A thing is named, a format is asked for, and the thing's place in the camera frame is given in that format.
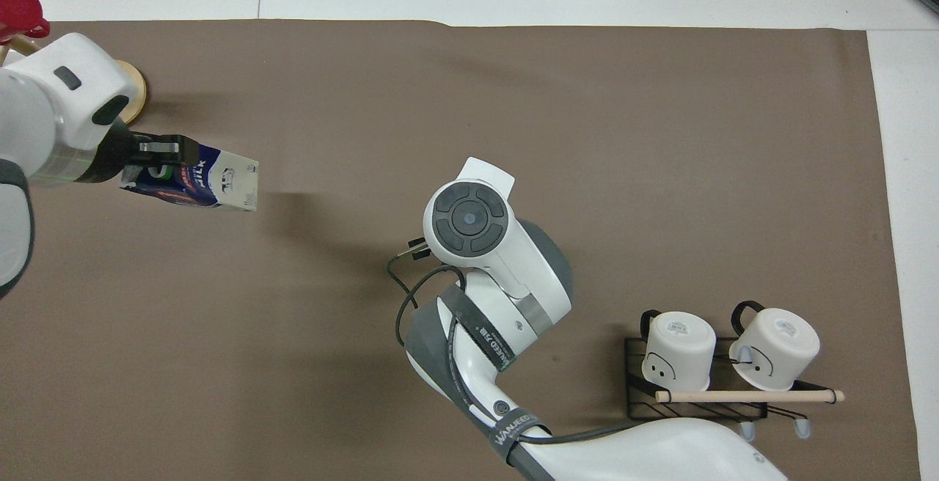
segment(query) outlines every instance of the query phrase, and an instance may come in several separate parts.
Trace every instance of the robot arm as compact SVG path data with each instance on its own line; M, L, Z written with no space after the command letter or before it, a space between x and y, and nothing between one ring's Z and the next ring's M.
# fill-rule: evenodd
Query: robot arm
M573 296L560 249L514 218L512 184L507 173L470 158L427 205L428 247L469 273L465 290L450 287L413 314L405 350L418 375L530 480L785 479L719 424L665 419L554 438L497 387L499 371L570 310Z
M19 281L33 253L33 206L26 175L0 159L0 298Z
M81 34L0 67L0 298L20 279L32 251L27 178L54 185L87 173L135 94L127 74Z

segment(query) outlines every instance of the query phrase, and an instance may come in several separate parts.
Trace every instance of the wooden dowel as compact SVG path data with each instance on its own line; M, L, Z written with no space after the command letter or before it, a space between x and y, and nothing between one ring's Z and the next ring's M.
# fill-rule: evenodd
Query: wooden dowel
M39 46L36 41L30 40L29 37L23 36L13 36L13 39L10 40L10 48L23 54L24 56L29 56L30 54L36 53L41 46Z
M842 402L842 390L813 391L656 391L655 402Z

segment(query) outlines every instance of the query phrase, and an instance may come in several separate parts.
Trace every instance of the red object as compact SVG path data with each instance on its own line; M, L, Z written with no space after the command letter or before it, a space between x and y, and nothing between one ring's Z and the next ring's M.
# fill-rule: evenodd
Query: red object
M40 0L0 0L0 45L9 43L17 34L48 36L49 22L43 19Z

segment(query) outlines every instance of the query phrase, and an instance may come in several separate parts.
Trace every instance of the white mug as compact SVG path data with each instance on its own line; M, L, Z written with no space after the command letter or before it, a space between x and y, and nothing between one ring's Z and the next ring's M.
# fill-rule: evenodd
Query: white mug
M717 335L708 322L687 312L643 313L646 342L643 377L668 391L704 391L711 385Z
M747 328L740 323L744 310L757 315ZM821 342L808 321L783 309L767 309L755 301L734 308L731 325L739 338L731 344L734 369L745 381L764 391L789 391L792 382L819 353Z

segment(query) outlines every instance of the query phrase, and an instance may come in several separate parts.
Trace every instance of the mug handle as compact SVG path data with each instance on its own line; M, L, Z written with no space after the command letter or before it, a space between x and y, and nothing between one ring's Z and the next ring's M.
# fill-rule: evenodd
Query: mug handle
M640 336L643 337L644 342L648 343L648 324L652 318L660 314L662 313L655 309L649 309L643 313L643 317L640 319Z
M740 303L737 304L737 307L734 307L734 313L731 314L731 326L734 327L734 333L737 333L738 336L744 334L744 326L740 324L740 316L744 314L745 308L751 308L757 312L760 312L766 307L752 300L740 301Z

